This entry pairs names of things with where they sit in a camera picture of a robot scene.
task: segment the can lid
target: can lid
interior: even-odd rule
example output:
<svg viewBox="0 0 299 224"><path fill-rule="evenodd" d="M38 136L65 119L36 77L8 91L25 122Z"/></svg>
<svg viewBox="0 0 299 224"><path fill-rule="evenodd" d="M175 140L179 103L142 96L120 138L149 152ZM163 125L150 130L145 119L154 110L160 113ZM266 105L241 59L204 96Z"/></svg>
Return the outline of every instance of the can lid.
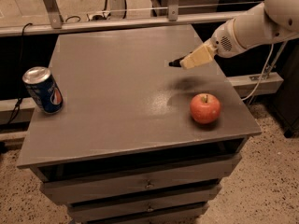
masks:
<svg viewBox="0 0 299 224"><path fill-rule="evenodd" d="M22 80L27 84L38 84L45 81L50 76L50 70L46 67L33 67L26 71Z"/></svg>

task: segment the drawer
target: drawer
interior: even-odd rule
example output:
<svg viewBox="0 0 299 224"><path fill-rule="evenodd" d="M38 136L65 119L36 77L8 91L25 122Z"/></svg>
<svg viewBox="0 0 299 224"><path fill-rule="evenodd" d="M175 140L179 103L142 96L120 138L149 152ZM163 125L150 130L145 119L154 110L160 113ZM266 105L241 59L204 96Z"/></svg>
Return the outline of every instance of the drawer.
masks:
<svg viewBox="0 0 299 224"><path fill-rule="evenodd" d="M166 207L207 202L221 190L221 185L202 187L201 183L187 188L161 189L146 194L127 195L108 201L87 202L68 208L68 214L76 222L153 212Z"/></svg>
<svg viewBox="0 0 299 224"><path fill-rule="evenodd" d="M45 183L41 191L56 204L79 203L222 178L229 175L240 160L240 154L235 154L168 163L115 174Z"/></svg>
<svg viewBox="0 0 299 224"><path fill-rule="evenodd" d="M87 224L162 224L200 217L208 209L207 203L195 203L157 212L84 222Z"/></svg>

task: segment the white cable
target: white cable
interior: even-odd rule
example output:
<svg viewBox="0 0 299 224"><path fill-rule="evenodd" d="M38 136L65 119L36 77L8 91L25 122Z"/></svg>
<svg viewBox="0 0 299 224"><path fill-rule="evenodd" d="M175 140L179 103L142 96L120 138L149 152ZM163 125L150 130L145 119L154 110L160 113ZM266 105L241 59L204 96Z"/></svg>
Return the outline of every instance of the white cable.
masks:
<svg viewBox="0 0 299 224"><path fill-rule="evenodd" d="M261 83L261 81L262 81L262 78L263 78L263 73L264 73L265 67L268 65L268 62L269 62L270 57L271 57L271 55L272 55L273 47L274 47L274 44L271 45L271 49L270 49L268 58L267 58L267 60L265 61L265 64L264 64L264 66L263 66L263 70L262 70L262 72L261 72L261 74L260 74L258 83L255 85L253 91L252 91L247 97L243 98L242 101L245 101L245 100L249 99L249 98L254 94L254 92L256 91L256 89L258 89L258 87L259 87L259 85L260 85L260 83Z"/></svg>

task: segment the speckled floor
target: speckled floor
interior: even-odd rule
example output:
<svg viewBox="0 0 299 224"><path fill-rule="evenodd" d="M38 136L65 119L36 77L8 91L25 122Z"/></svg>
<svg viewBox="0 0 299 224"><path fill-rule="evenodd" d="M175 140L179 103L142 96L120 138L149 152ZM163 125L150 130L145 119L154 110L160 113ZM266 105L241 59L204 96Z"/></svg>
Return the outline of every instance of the speckled floor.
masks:
<svg viewBox="0 0 299 224"><path fill-rule="evenodd" d="M221 181L206 213L185 224L299 223L299 135L286 139L263 104L250 111L263 133L245 144L242 161ZM0 223L68 223L66 209L39 192L39 180L15 167L18 155L0 156Z"/></svg>

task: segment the blue soda can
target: blue soda can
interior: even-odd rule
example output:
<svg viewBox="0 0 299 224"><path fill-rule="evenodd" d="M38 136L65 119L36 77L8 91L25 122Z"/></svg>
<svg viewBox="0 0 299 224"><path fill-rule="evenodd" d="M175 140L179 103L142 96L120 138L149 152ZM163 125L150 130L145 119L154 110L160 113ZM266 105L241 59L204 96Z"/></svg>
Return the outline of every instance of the blue soda can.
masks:
<svg viewBox="0 0 299 224"><path fill-rule="evenodd" d="M22 80L37 106L47 114L58 112L64 103L63 96L49 68L33 67Z"/></svg>

